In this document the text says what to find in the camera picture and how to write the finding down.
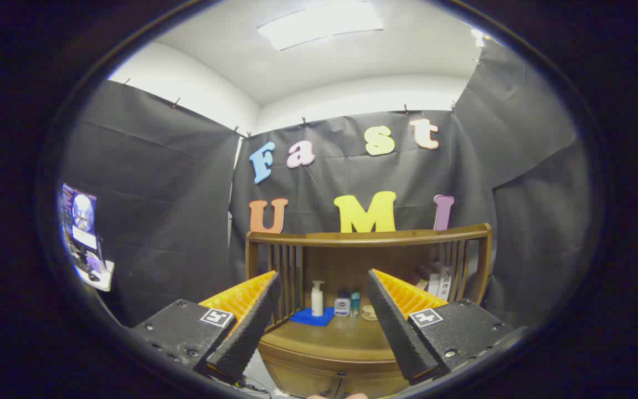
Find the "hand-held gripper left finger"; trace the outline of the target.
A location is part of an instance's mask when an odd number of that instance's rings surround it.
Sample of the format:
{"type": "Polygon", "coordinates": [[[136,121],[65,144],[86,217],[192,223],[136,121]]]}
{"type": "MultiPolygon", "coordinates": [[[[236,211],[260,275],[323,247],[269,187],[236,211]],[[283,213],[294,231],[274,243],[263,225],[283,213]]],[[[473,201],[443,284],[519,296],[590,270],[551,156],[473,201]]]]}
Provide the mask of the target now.
{"type": "Polygon", "coordinates": [[[269,271],[200,303],[177,299],[131,331],[172,364],[238,383],[279,295],[280,276],[269,271]]]}

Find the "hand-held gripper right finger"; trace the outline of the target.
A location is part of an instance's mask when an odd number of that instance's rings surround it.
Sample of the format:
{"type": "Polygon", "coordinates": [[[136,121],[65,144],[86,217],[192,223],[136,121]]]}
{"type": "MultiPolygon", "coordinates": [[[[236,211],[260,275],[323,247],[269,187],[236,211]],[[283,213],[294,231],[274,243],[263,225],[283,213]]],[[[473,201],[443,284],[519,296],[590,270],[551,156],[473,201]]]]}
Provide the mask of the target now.
{"type": "Polygon", "coordinates": [[[403,378],[441,378],[507,342],[514,328],[469,299],[440,298],[377,269],[366,295],[403,378]]]}

